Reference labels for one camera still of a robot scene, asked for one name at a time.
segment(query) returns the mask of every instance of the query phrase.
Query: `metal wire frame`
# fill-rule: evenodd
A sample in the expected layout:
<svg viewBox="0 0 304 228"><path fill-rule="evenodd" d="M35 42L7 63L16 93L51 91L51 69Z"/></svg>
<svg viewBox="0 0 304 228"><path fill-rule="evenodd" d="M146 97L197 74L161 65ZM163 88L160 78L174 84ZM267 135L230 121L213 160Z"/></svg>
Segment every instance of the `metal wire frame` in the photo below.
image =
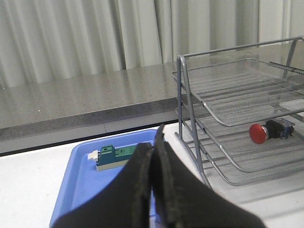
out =
<svg viewBox="0 0 304 228"><path fill-rule="evenodd" d="M257 47L261 45L268 45L268 44L274 44L274 43L282 43L286 41L292 41L289 53L288 53L288 58L286 62L286 66L290 66L294 52L295 52L295 47L296 44L299 40L304 40L304 36L298 36L295 38L287 38L287 39L278 39L278 40L272 40L272 41L266 41L266 42L259 42L256 44L249 44L249 45L241 45L241 46L236 46L236 47L229 47L229 48L222 48L222 49L217 49L217 50L211 50L211 51L206 51L206 52L200 52L200 53L193 53L193 54L186 54L186 55L178 55L177 57L177 84L178 84L178 115L179 115L179 134L178 138L184 142L183 137L182 137L182 124L183 124L183 118L182 118L182 92L181 89L182 87L186 90L186 96L187 96L187 103L188 103L188 110L190 114L190 122L191 122L191 135L194 140L194 145L195 145L195 153L196 153L196 165L198 167L198 170L202 176L203 181L207 186L211 188L211 185L204 173L204 169L202 166L202 159L201 159L201 154L200 150L202 150L203 154L206 156L208 160L212 163L214 168L218 171L220 176L227 181L224 178L223 173L220 171L220 169L216 166L212 158L208 155L206 150L203 148L203 146L200 144L199 139L198 139L198 134L197 134L197 127L196 123L197 120L194 115L194 110L193 110L193 105L192 105L192 94L191 94L191 89L190 89L190 83L189 83L189 77L188 77L188 71L187 71L187 63L186 63L186 58L188 57L194 57L194 56L202 56L206 54L212 54L212 53L219 53L219 52L224 52L224 51L229 51L229 50L237 50L237 49L242 49L242 48L249 48L249 47ZM181 76L183 74L183 79L184 79L184 86L181 81Z"/></svg>

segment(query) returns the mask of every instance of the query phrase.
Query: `gray countertop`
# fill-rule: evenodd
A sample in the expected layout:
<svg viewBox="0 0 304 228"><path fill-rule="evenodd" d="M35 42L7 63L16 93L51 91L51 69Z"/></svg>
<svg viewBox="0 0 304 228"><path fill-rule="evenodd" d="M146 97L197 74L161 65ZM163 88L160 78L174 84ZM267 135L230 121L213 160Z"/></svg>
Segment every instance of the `gray countertop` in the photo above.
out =
<svg viewBox="0 0 304 228"><path fill-rule="evenodd" d="M188 68L256 58L284 64L289 45L193 58ZM292 66L303 68L304 45ZM175 63L0 90L0 152L177 119Z"/></svg>

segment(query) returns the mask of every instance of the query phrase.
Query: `curtain fold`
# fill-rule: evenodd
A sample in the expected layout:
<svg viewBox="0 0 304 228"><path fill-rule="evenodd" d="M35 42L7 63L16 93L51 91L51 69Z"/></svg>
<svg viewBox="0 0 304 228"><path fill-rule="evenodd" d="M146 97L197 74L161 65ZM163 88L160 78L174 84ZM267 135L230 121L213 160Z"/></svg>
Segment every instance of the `curtain fold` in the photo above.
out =
<svg viewBox="0 0 304 228"><path fill-rule="evenodd" d="M304 33L301 0L0 0L0 86Z"/></svg>

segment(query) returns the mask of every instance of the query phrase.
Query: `mesh shelf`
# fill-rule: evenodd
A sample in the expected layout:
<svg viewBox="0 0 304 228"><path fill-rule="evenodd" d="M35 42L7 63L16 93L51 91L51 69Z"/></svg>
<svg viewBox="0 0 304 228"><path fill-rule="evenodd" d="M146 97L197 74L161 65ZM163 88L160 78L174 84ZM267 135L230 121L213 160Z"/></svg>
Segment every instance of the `mesh shelf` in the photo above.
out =
<svg viewBox="0 0 304 228"><path fill-rule="evenodd" d="M299 40L304 37L178 56L172 75L178 84L179 139L207 186L201 164L206 160L201 157L232 185L304 170L304 70L290 67ZM248 58L187 68L188 57L285 41L292 41L286 66ZM249 136L252 123L264 125L277 117L295 123L292 136L254 143ZM184 141L182 124L193 141Z"/></svg>
<svg viewBox="0 0 304 228"><path fill-rule="evenodd" d="M191 93L223 125L236 126L304 111L302 70L243 59L187 72ZM298 100L299 105L282 112L280 105L293 100Z"/></svg>
<svg viewBox="0 0 304 228"><path fill-rule="evenodd" d="M302 171L304 170L304 123L290 116L284 118L295 123L297 133L288 139L272 139L264 144L252 142L248 133L250 124L224 127L212 117L199 119L229 151L239 167L247 170L258 169L258 171L243 172L236 168L202 130L198 131L199 142L211 156L213 165L217 167L221 176L232 185L244 185ZM191 128L189 121L185 121L185 124Z"/></svg>

